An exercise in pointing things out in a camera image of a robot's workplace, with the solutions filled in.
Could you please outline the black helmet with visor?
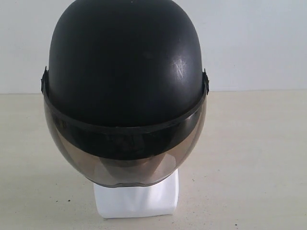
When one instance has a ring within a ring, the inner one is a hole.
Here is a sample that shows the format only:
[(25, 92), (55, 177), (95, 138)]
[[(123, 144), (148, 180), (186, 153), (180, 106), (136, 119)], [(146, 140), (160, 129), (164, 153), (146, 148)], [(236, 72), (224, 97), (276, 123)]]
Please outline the black helmet with visor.
[(74, 1), (41, 84), (59, 151), (110, 188), (172, 174), (200, 137), (209, 91), (195, 27), (171, 0)]

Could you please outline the white mannequin head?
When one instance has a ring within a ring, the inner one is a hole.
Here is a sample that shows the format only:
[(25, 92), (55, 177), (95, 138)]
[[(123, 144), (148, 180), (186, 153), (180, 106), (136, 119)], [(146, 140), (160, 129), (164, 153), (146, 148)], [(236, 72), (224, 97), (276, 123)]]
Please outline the white mannequin head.
[(172, 215), (177, 207), (178, 196), (178, 170), (148, 187), (107, 188), (94, 184), (96, 208), (105, 219)]

